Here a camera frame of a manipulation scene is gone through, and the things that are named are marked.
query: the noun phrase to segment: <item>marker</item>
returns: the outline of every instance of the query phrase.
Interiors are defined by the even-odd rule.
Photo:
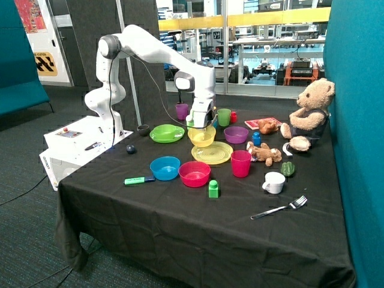
[[[88,146],[87,148],[85,148],[85,151],[94,149],[94,148],[97,147],[97,146],[101,146],[101,144],[102,144],[101,142],[95,142],[95,143],[93,143],[91,146]]]
[[[138,183],[147,183],[154,182],[156,179],[154,176],[149,177],[137,177],[137,178],[127,178],[124,180],[124,185],[138,184]]]

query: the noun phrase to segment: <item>white mug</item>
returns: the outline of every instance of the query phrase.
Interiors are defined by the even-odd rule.
[[[278,172],[269,172],[265,175],[263,189],[271,194],[278,194],[282,191],[286,178]]]

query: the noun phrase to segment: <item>door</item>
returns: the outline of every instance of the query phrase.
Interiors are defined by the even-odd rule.
[[[46,0],[14,0],[44,85],[73,86],[58,30]]]

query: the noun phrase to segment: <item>black cup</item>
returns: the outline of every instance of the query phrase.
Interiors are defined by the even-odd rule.
[[[137,128],[137,132],[139,132],[140,136],[147,136],[149,134],[149,126],[148,125],[140,125]]]

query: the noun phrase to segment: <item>purple bowl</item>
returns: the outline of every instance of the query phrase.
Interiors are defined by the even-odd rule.
[[[224,134],[229,143],[240,144],[246,141],[248,137],[248,129],[239,126],[231,126],[224,130]]]

